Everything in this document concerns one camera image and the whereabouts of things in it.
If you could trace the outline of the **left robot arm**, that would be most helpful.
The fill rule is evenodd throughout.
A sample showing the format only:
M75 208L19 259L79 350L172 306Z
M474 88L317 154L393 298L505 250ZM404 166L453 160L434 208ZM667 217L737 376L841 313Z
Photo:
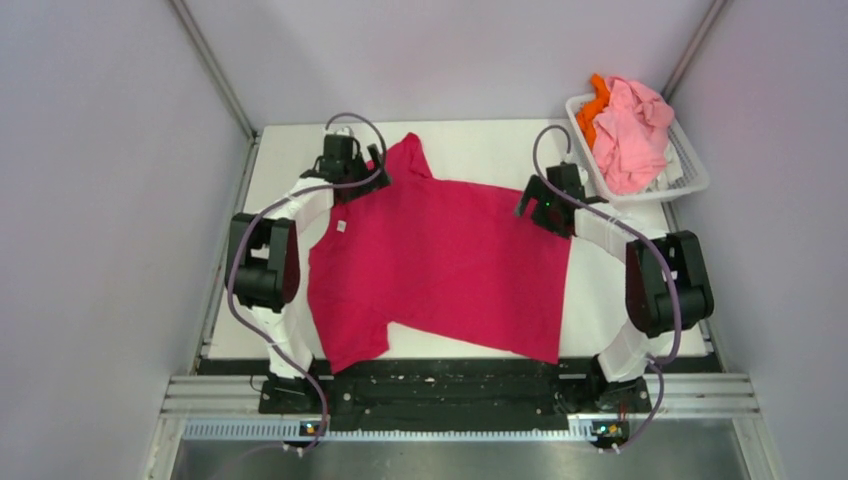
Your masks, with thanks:
M269 383L297 413L329 413L326 394L308 370L310 350L297 338L292 305L301 282L299 238L333 207L389 185L383 139L363 147L351 134L327 133L322 153L280 199L230 221L226 301L235 319L264 342Z

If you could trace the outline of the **magenta t-shirt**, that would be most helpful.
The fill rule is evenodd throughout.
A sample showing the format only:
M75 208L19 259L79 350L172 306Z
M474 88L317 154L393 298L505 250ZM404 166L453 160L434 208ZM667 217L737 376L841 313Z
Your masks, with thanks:
M415 134L387 166L391 184L333 207L309 253L332 371L386 353L393 323L556 363L570 241L516 216L516 190L435 178Z

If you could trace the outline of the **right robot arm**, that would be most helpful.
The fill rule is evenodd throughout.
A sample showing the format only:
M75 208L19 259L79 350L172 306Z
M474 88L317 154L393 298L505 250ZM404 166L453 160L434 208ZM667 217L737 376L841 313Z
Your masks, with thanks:
M644 226L602 198L586 196L579 169L570 163L531 175L515 213L559 237L591 242L623 264L626 318L592 358L584 386L569 395L568 405L600 412L634 406L644 397L639 383L646 370L675 361L684 332L714 311L698 237Z

